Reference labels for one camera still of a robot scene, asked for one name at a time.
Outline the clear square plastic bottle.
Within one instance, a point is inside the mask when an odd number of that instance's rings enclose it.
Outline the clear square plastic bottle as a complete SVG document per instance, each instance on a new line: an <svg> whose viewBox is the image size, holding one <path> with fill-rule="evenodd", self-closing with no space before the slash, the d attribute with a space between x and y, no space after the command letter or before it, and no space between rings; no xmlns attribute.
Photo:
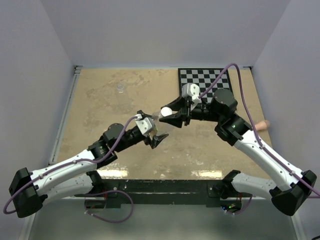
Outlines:
<svg viewBox="0 0 320 240"><path fill-rule="evenodd" d="M158 112L154 112L152 114L152 119L155 123L155 135L163 135L163 134L170 134L172 132L172 130L174 129L174 126L169 125L167 123L164 122L160 122L160 111Z"/></svg>

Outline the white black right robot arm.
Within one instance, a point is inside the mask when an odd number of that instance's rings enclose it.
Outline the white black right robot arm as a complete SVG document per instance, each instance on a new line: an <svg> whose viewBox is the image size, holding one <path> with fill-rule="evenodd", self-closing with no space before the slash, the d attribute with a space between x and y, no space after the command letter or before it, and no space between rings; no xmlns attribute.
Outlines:
<svg viewBox="0 0 320 240"><path fill-rule="evenodd" d="M216 90L210 103L199 99L198 90L192 90L161 107L159 120L177 128L187 126L191 120L216 122L217 135L250 157L270 176L265 179L232 170L222 179L221 198L237 193L250 194L271 200L280 212L293 216L310 196L316 174L293 166L267 145L254 128L236 114L237 105L228 89Z"/></svg>

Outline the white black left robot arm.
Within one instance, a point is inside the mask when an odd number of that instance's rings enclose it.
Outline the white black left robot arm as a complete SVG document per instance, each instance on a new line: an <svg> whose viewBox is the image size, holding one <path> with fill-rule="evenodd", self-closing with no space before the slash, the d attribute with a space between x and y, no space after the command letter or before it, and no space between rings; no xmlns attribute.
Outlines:
<svg viewBox="0 0 320 240"><path fill-rule="evenodd" d="M3 213L26 218L54 200L99 196L104 184L98 169L114 162L116 154L129 147L143 142L154 149L166 137L168 133L159 131L155 119L140 110L124 125L110 125L97 141L69 159L33 171L19 169L9 186L10 199Z"/></svg>

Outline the clear round plastic bottle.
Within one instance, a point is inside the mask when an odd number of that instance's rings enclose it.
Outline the clear round plastic bottle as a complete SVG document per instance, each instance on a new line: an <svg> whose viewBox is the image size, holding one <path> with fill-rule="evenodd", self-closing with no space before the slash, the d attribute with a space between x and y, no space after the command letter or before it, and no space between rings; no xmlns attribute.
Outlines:
<svg viewBox="0 0 320 240"><path fill-rule="evenodd" d="M125 87L124 87L123 84L118 84L118 85L116 86L116 90L117 90L118 93L122 94L122 93L125 92Z"/></svg>

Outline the white bottle cap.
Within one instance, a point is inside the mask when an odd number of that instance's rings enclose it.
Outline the white bottle cap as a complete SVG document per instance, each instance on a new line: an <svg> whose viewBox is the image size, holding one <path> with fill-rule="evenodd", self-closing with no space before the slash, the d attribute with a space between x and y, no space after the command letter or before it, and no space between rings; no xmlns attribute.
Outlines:
<svg viewBox="0 0 320 240"><path fill-rule="evenodd" d="M172 111L172 109L170 107L163 107L159 112L160 118L167 117L167 116L170 116L172 114L173 114L173 111Z"/></svg>

